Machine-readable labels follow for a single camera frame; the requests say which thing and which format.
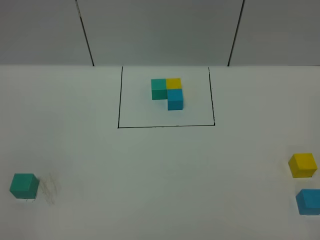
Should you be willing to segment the yellow template block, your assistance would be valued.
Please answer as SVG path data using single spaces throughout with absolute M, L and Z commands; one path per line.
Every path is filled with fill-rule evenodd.
M 166 78 L 166 89 L 173 90 L 173 89 L 181 89 L 182 82 L 180 78 Z

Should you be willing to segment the loose blue block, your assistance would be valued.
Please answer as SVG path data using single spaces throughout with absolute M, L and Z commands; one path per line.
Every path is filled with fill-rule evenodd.
M 320 190 L 303 188 L 295 196 L 300 215 L 320 214 Z

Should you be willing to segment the loose yellow block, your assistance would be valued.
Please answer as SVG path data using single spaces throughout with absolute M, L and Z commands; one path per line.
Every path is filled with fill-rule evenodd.
M 318 169 L 312 153 L 294 153 L 288 166 L 293 178 L 311 178 Z

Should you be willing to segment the green template block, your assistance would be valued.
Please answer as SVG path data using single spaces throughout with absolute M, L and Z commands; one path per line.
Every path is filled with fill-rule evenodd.
M 167 85 L 165 78 L 151 79 L 151 99 L 152 100 L 166 100 L 167 99 Z

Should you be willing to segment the blue template block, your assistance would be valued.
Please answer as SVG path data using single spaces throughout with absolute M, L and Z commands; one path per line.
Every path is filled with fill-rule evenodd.
M 169 111 L 183 110 L 184 97 L 183 90 L 180 89 L 168 89 L 167 90 L 167 109 Z

